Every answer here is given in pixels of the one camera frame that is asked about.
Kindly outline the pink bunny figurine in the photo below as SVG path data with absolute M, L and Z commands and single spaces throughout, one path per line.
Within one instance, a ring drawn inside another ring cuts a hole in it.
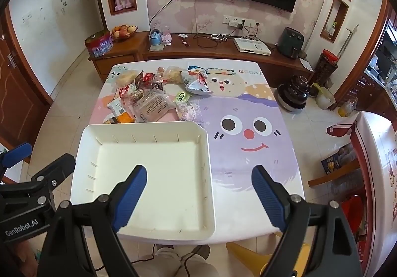
M 172 34 L 169 30 L 169 26 L 165 26 L 165 29 L 162 33 L 162 43 L 165 47 L 170 46 L 172 44 Z

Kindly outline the dark red date pack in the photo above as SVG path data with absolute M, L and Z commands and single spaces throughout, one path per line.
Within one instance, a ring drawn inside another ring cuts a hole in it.
M 137 77 L 134 79 L 135 88 L 142 89 L 144 87 L 144 72 L 141 71 Z

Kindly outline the large printed clear cake pack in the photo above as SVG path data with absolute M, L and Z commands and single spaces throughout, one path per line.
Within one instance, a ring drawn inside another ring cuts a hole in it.
M 175 107 L 163 90 L 152 89 L 134 104 L 133 110 L 140 121 L 155 123 Z

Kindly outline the white plastic tray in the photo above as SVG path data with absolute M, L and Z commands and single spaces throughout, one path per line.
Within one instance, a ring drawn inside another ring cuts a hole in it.
M 120 235 L 204 241 L 215 232 L 207 131 L 193 121 L 91 124 L 83 130 L 70 200 L 93 202 L 134 180 L 116 207 Z

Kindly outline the red round tin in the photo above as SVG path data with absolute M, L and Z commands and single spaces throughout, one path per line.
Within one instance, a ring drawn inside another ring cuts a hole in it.
M 91 57 L 101 57 L 113 48 L 112 36 L 104 29 L 85 39 L 85 46 Z

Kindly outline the blue snow globe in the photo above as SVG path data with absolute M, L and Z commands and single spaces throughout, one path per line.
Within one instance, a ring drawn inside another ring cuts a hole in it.
M 162 32 L 158 29 L 150 31 L 149 40 L 151 45 L 161 45 L 162 43 Z

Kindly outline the brown wooden door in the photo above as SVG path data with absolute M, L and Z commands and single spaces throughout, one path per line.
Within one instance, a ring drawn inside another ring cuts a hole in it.
M 34 145 L 52 103 L 22 52 L 6 7 L 1 13 L 1 143 L 9 149 Z

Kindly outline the purple white bread pack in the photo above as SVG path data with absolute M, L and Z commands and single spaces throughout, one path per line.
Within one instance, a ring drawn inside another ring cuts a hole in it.
M 200 121 L 201 111 L 196 103 L 177 102 L 176 113 L 180 121 Z

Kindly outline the dark green air fryer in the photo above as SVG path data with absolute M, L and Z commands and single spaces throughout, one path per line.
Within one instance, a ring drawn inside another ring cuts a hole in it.
M 277 42 L 277 51 L 289 59 L 297 59 L 303 43 L 304 36 L 299 31 L 285 27 Z

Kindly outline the green pineapple cake pack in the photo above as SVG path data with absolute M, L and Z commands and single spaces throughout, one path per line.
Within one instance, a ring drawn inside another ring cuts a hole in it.
M 188 92 L 179 92 L 175 95 L 175 103 L 187 103 L 190 99 L 190 94 Z

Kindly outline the wall power strip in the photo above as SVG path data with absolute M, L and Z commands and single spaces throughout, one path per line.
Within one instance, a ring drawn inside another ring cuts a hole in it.
M 253 28 L 258 23 L 253 19 L 239 18 L 236 16 L 224 15 L 223 16 L 223 24 L 228 25 L 229 27 L 236 28 L 238 25 L 243 25 L 247 28 Z

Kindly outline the silver blue snack bag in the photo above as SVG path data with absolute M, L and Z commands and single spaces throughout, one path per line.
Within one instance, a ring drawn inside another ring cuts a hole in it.
M 213 92 L 209 89 L 207 71 L 202 67 L 190 66 L 181 71 L 182 83 L 190 94 L 207 96 Z

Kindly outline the fruit bowl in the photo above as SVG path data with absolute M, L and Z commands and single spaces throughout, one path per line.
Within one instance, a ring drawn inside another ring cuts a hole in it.
M 135 25 L 121 25 L 111 30 L 111 36 L 114 41 L 124 41 L 132 37 L 138 30 Z

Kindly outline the wooden tv cabinet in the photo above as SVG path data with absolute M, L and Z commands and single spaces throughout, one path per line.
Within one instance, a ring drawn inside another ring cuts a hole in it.
M 95 58 L 90 57 L 101 80 L 105 80 L 113 66 L 120 63 L 142 62 L 158 59 L 182 58 L 212 58 L 234 59 L 256 62 L 272 86 L 287 81 L 293 75 L 302 75 L 309 79 L 313 72 L 304 68 L 299 59 L 289 59 L 281 55 L 276 49 L 269 56 L 242 53 L 237 50 L 233 40 L 216 43 L 205 34 L 189 34 L 188 45 L 182 39 L 172 35 L 172 44 L 161 51 L 149 50 L 149 33 L 136 32 L 125 41 L 114 43 L 113 48 L 105 55 Z

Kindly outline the beige crispy snack bag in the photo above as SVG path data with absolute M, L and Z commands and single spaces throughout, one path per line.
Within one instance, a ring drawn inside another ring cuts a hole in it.
M 139 75 L 139 72 L 136 70 L 127 70 L 124 73 L 116 76 L 115 85 L 118 88 L 128 86 L 133 83 L 135 78 Z
M 182 79 L 182 71 L 184 69 L 176 66 L 169 66 L 163 74 L 163 79 L 167 81 L 167 83 L 173 84 L 181 84 L 183 83 Z

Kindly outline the white plastic pitcher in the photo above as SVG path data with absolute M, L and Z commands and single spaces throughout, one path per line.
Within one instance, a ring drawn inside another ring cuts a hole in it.
M 320 86 L 318 83 L 313 83 L 312 87 L 315 87 L 318 90 L 316 103 L 320 109 L 326 110 L 336 103 L 336 99 L 329 89 Z

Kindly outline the orange white snack bar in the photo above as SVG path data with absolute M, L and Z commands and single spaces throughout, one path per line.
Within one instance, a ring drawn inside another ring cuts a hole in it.
M 108 103 L 107 107 L 112 111 L 119 123 L 134 123 L 135 119 L 126 111 L 120 98 Z

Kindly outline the white set-top box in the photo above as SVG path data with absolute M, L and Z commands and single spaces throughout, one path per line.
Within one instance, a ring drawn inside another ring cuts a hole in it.
M 237 50 L 241 53 L 251 53 L 251 54 L 265 55 L 265 56 L 271 55 L 270 49 L 262 41 L 234 38 L 233 42 Z

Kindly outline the dark ceramic jar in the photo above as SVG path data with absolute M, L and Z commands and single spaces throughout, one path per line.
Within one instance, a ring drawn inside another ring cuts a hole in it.
M 302 75 L 294 75 L 277 88 L 277 102 L 288 112 L 301 112 L 306 107 L 309 91 L 308 80 Z

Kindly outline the red lid dark bin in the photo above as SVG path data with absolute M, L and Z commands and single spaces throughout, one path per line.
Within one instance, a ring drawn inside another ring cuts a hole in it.
M 317 83 L 318 85 L 323 86 L 326 83 L 326 80 L 338 68 L 337 63 L 338 57 L 329 50 L 324 49 L 320 54 L 310 82 L 312 84 Z

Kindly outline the cartoon printed tablecloth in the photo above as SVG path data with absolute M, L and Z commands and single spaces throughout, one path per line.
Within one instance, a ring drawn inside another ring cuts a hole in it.
M 179 121 L 170 112 L 157 123 L 108 123 L 118 75 L 190 66 L 208 71 L 212 91 L 190 98 L 200 108 L 195 120 Z M 151 243 L 223 244 L 275 232 L 252 187 L 256 165 L 290 194 L 303 194 L 291 138 L 255 62 L 161 59 L 114 66 L 81 136 L 71 201 L 109 193 L 136 165 L 146 168 L 147 185 L 119 234 Z

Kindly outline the red label sausage pack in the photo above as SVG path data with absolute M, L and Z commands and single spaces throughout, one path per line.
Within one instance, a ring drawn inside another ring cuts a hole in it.
M 120 96 L 121 99 L 127 99 L 129 98 L 131 95 L 134 94 L 134 92 L 136 91 L 136 87 L 133 83 L 124 86 L 122 88 L 118 89 L 118 94 Z

